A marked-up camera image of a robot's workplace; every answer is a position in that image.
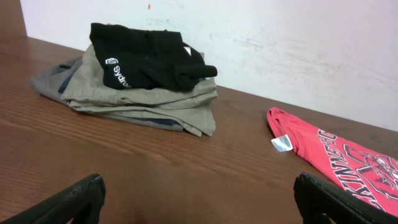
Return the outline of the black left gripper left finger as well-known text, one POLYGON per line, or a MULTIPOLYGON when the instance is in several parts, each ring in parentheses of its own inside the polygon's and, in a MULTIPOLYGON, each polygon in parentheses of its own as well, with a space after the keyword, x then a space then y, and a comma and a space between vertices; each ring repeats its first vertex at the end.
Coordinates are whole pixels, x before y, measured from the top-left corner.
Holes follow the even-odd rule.
POLYGON ((1 224, 97 224, 105 196, 102 176, 91 174, 1 224))

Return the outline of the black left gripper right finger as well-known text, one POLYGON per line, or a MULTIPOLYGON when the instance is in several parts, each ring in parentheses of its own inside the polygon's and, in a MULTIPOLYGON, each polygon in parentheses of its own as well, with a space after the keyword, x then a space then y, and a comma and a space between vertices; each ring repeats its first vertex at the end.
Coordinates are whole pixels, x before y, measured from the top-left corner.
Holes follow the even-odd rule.
POLYGON ((295 180, 294 198, 304 224, 397 224, 397 217, 305 172, 295 180))

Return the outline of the red soccer t-shirt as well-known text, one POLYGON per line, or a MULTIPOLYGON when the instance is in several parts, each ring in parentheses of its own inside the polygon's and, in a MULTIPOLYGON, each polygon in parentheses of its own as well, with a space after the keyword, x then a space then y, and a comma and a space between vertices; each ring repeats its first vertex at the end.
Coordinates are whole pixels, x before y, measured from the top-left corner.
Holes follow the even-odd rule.
POLYGON ((275 137, 352 196, 397 216, 397 159, 328 133, 278 108, 267 112, 275 137))

